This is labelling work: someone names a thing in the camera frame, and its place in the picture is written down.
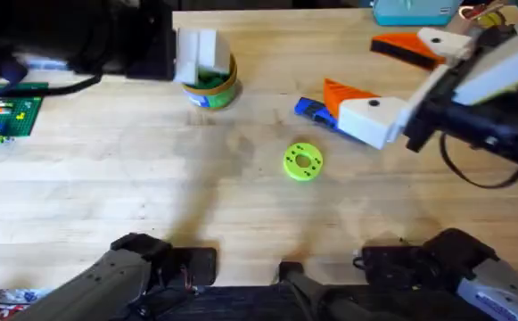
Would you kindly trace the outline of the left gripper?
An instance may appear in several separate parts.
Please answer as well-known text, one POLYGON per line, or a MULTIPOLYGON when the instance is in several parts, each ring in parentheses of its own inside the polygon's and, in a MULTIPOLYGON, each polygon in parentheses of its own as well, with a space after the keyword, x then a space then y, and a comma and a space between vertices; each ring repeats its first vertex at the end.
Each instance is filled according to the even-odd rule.
POLYGON ((195 85, 199 68, 227 75, 230 71, 231 51, 223 36, 214 29, 176 33, 172 9, 162 0, 139 2, 127 44, 128 78, 195 85))

